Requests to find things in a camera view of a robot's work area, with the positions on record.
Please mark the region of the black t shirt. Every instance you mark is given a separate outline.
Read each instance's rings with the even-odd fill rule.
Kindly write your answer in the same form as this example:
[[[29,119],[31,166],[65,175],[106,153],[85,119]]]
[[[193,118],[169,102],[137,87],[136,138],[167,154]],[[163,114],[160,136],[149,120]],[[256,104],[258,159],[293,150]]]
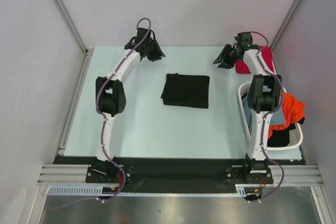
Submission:
[[[208,109],[210,76],[166,74],[161,94],[164,105]]]

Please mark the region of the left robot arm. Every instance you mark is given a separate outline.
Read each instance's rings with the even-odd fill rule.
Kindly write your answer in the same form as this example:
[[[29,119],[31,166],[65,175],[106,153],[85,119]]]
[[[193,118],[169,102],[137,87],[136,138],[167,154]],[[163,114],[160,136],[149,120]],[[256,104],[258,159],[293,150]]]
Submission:
[[[100,143],[91,167],[105,182],[121,173],[109,154],[114,123],[127,104],[124,83],[142,59],[157,61],[164,57],[155,33],[150,28],[138,28],[136,36],[125,45],[124,52],[114,69],[105,77],[96,78],[96,112],[102,117]]]

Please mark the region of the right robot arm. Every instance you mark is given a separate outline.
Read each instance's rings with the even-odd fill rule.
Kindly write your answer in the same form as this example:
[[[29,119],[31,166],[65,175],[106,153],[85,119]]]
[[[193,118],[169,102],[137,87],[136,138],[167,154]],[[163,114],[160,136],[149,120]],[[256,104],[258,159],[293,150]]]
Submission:
[[[253,32],[241,32],[233,45],[226,44],[214,60],[218,68],[231,69],[242,60],[253,74],[246,102],[251,110],[252,127],[249,148],[241,167],[229,167],[227,182],[272,183],[267,155],[268,131],[273,114],[281,109],[284,89],[279,75],[274,74],[262,57],[262,47],[253,43]]]

